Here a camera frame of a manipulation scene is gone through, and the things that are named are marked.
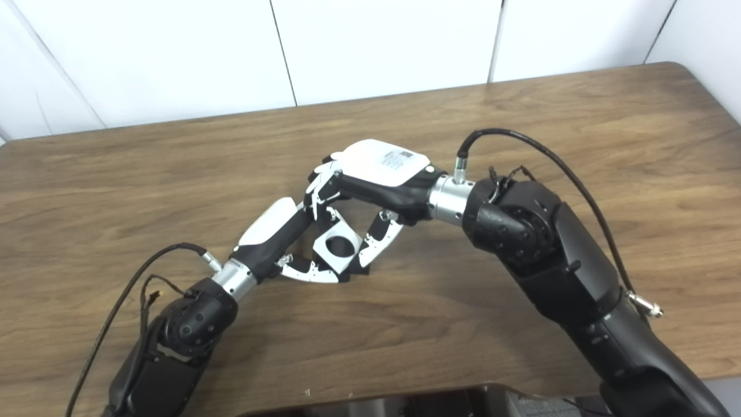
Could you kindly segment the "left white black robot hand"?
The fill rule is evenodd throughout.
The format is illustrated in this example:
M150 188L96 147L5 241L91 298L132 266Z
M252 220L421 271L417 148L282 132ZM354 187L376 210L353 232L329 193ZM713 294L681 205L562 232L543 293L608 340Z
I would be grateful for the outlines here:
M309 283L348 282L360 241L335 209L320 214L322 234L313 243L312 259L288 252L312 224L315 219L302 203L290 197L276 200L241 235L225 266L257 283L276 276Z

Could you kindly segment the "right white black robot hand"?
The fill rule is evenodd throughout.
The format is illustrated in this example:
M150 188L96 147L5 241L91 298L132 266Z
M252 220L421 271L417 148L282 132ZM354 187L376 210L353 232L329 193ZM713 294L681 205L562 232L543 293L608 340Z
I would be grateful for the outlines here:
M357 200L379 210L350 264L351 274L365 274L406 226L432 219L434 185L445 174L428 156L386 142L367 139L332 153L313 169L304 204L318 224L320 214L337 200Z

